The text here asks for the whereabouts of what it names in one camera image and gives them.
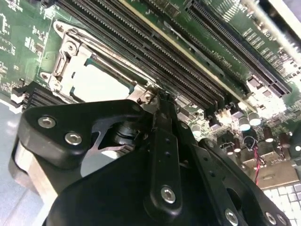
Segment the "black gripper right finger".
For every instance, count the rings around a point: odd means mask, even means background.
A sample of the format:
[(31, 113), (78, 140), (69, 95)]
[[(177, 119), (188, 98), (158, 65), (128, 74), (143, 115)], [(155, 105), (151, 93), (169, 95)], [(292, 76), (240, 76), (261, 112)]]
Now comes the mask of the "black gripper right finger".
[(180, 155), (192, 167), (205, 197), (208, 226), (287, 226), (287, 216), (210, 139), (196, 142), (187, 124), (178, 120), (168, 93), (162, 94), (162, 113), (176, 132)]

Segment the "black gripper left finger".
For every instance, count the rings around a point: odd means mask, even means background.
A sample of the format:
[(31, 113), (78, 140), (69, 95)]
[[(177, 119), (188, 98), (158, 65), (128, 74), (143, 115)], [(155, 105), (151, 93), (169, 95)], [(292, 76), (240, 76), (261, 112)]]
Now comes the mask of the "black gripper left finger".
[(35, 107), (23, 113), (17, 138), (35, 157), (56, 170), (68, 172), (81, 165), (92, 146), (94, 133), (104, 138), (113, 125), (127, 121), (137, 124), (147, 135), (130, 153), (150, 143), (156, 126), (172, 124), (162, 113), (162, 94), (159, 94), (154, 114), (131, 100)]

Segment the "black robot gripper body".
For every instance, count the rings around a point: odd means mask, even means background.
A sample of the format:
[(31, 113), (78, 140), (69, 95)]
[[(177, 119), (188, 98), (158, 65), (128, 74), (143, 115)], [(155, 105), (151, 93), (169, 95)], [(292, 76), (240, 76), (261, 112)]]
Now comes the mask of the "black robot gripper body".
[(191, 130), (156, 126), (150, 143), (68, 186), (47, 226), (223, 226), (224, 187)]

